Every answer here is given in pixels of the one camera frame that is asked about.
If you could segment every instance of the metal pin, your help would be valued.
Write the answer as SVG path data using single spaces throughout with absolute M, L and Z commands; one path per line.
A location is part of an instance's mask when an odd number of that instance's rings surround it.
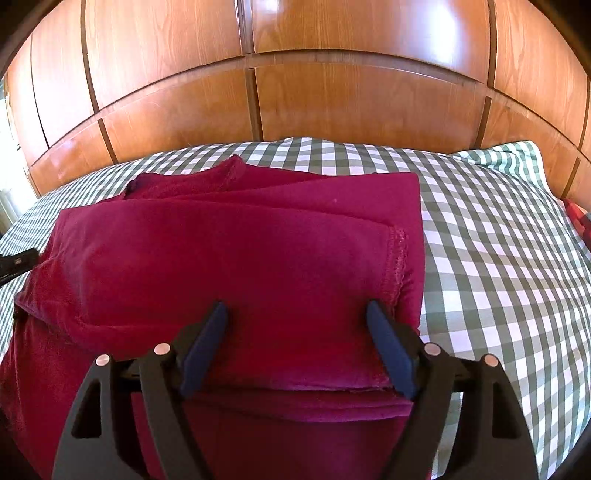
M 441 347 L 436 343 L 426 343 L 425 353 L 431 356 L 437 356 L 441 353 Z
M 108 364 L 111 361 L 111 358 L 109 355 L 107 355 L 106 353 L 104 353 L 103 355 L 99 355 L 98 357 L 96 357 L 96 364 L 99 367 L 104 367 L 106 364 Z
M 484 363 L 486 363 L 489 367 L 496 367 L 499 364 L 499 359 L 491 353 L 487 353 L 484 356 Z
M 154 347 L 156 355 L 166 355 L 170 351 L 170 345 L 167 343 L 159 343 Z

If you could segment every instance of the checkered pillow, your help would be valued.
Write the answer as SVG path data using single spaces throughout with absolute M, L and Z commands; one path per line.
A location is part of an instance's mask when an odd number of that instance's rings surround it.
M 546 479 L 590 417 L 591 252 L 548 190 L 532 142 L 441 155 L 289 138 L 161 153 L 104 168 L 44 196 L 0 240 L 0 251 L 43 248 L 61 209 L 118 194 L 141 172 L 187 174 L 232 154 L 253 165 L 327 175 L 418 174 L 426 242 L 424 340 L 457 356 L 492 352 L 502 361 Z M 0 288 L 0 355 L 11 336 L 12 297 L 24 278 Z M 457 396 L 434 476 L 447 463 L 459 408 Z

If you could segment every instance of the black object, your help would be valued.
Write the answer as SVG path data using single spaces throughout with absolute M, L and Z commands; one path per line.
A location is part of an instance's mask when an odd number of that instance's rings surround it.
M 39 252 L 30 248 L 16 255 L 0 255 L 0 287 L 32 270 L 39 261 Z
M 528 427 L 497 358 L 449 356 L 423 344 L 371 301 L 366 320 L 394 388 L 414 407 L 380 480 L 424 480 L 433 463 L 453 392 L 464 392 L 459 428 L 445 480 L 535 480 Z M 180 408 L 201 387 L 223 338 L 228 312 L 217 303 L 205 321 L 185 327 L 136 360 L 101 355 L 90 367 L 66 420 L 54 480 L 139 480 L 148 474 L 139 449 L 130 393 L 145 411 L 168 480 L 213 480 Z

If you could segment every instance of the bed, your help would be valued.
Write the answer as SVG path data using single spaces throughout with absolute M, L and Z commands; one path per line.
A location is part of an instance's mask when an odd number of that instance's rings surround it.
M 460 357 L 498 356 L 530 427 L 540 478 L 548 478 L 590 416 L 591 252 L 551 194 L 533 142 L 443 155 L 304 137 L 159 153 L 43 196 L 0 240 L 0 251 L 42 249 L 59 211 L 116 195 L 139 173 L 188 174 L 232 154 L 249 164 L 325 175 L 419 175 L 426 241 L 423 340 Z M 25 277 L 0 289 L 2 356 L 12 334 L 12 298 Z M 455 397 L 434 477 L 444 472 L 459 408 Z

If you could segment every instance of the green and white checkered fabric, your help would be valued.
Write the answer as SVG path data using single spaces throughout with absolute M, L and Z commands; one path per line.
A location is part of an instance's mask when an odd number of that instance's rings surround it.
M 161 153 L 44 196 L 0 240 L 0 251 L 44 248 L 60 210 L 118 194 L 141 172 L 188 174 L 232 154 L 253 165 L 327 175 L 418 174 L 426 241 L 423 339 L 457 356 L 499 357 L 521 399 L 545 480 L 589 421 L 591 253 L 550 194 L 531 142 L 440 155 L 289 138 Z M 12 335 L 12 298 L 24 280 L 0 289 L 1 356 Z M 457 397 L 434 476 L 447 464 L 459 408 Z

